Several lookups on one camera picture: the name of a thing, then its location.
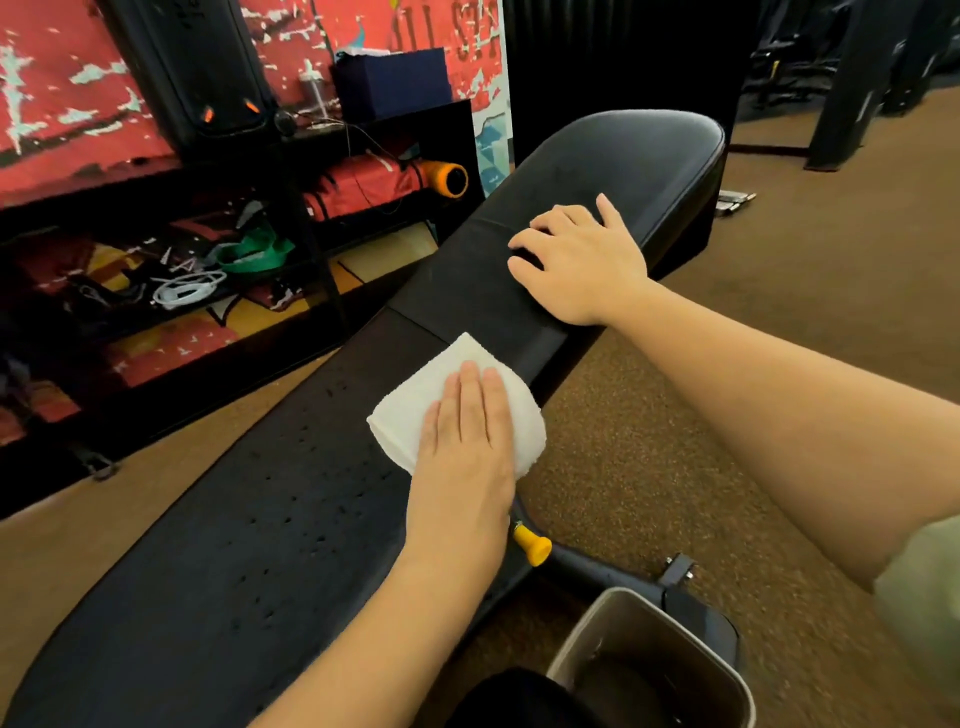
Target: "brown carpet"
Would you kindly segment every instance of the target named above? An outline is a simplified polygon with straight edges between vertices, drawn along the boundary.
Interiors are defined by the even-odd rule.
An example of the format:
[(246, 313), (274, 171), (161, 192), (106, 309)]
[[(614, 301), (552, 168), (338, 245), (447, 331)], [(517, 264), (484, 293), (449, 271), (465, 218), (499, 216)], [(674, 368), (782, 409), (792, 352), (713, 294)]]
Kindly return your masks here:
[[(707, 252), (669, 285), (750, 325), (960, 401), (958, 118), (960, 90), (931, 93), (908, 117), (878, 120), (866, 148), (832, 175), (804, 172), (796, 159), (731, 158), (725, 186), (759, 196), (719, 221)], [(785, 117), (737, 136), (796, 143), (811, 130), (810, 119)], [(0, 617), (13, 626), (0, 639), (0, 707), (84, 590), (292, 383), (138, 453), (106, 489), (81, 484), (0, 523)], [(546, 416), (550, 445), (520, 484), (538, 522), (628, 569), (657, 570), (679, 550), (695, 557), (692, 589), (743, 634), (761, 726), (948, 725), (902, 666), (870, 599), (620, 337), (601, 338)], [(497, 670), (546, 668), (582, 610), (531, 583), (451, 660), (418, 723), (442, 724), (470, 686)]]

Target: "weight bench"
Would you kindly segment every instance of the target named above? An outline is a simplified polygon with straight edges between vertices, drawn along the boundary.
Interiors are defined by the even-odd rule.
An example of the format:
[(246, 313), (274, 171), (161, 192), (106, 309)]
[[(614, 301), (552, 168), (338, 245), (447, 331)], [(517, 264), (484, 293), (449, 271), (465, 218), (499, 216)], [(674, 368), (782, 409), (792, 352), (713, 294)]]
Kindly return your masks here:
[[(653, 267), (714, 205), (723, 157), (720, 127), (679, 111), (605, 112), (549, 138), (84, 597), (4, 725), (245, 726), (343, 630), (402, 546), (410, 476), (368, 429), (379, 400), (468, 331), (543, 404), (599, 335), (533, 301), (507, 270), (507, 241), (556, 203), (595, 209), (606, 192)], [(626, 580), (735, 658), (735, 631), (679, 593), (676, 573), (655, 584), (559, 545), (540, 568), (584, 596)], [(474, 625), (531, 570), (511, 543)]]

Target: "black curtain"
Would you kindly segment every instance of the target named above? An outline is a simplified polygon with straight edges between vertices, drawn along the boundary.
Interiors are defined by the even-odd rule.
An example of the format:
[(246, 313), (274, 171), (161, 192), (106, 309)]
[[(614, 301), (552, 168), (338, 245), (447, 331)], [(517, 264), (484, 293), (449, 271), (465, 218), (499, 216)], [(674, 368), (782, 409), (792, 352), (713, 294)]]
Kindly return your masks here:
[[(760, 0), (504, 0), (504, 12), (517, 164), (570, 122), (610, 109), (694, 111), (730, 139)], [(705, 248), (712, 219), (705, 209), (659, 277)]]

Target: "trash can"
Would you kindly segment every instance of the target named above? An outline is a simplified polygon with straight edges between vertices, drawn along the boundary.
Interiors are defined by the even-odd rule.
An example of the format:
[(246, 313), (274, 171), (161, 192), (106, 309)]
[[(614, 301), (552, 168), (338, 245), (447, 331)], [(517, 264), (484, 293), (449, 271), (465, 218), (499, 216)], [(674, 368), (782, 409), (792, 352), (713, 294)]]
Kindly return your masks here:
[(752, 728), (756, 722), (753, 696), (739, 673), (628, 589), (597, 597), (547, 677), (608, 728)]

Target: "green shirt sleeve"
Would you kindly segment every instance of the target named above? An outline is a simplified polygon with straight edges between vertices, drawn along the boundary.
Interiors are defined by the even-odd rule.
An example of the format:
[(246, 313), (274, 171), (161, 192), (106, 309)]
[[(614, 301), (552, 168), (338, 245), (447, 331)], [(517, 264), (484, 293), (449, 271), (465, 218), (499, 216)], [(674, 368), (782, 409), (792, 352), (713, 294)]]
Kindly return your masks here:
[(960, 705), (960, 516), (921, 528), (874, 582), (876, 610)]

